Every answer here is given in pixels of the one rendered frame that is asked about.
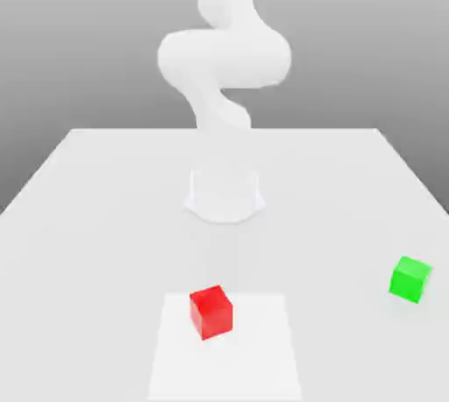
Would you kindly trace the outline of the small red cube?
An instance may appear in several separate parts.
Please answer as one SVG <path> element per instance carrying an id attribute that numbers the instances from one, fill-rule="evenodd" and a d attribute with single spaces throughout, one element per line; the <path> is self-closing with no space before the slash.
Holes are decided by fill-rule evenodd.
<path id="1" fill-rule="evenodd" d="M 189 316 L 203 341 L 233 328 L 233 305 L 220 285 L 190 293 Z"/>

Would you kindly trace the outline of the small green cube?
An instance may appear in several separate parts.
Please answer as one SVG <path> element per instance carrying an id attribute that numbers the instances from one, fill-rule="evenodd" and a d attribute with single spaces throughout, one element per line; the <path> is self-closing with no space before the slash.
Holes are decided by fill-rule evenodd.
<path id="1" fill-rule="evenodd" d="M 418 304 L 431 272 L 431 265 L 402 256 L 393 269 L 388 291 L 390 294 Z"/>

